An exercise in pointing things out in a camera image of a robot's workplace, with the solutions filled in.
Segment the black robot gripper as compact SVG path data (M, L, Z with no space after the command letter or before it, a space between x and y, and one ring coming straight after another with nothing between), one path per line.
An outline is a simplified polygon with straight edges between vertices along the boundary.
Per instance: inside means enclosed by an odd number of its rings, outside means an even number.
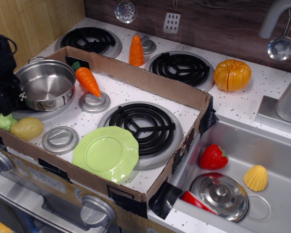
M0 34L0 114L3 116L17 110L26 98L25 92L20 88L20 80L14 74L16 52L16 43Z

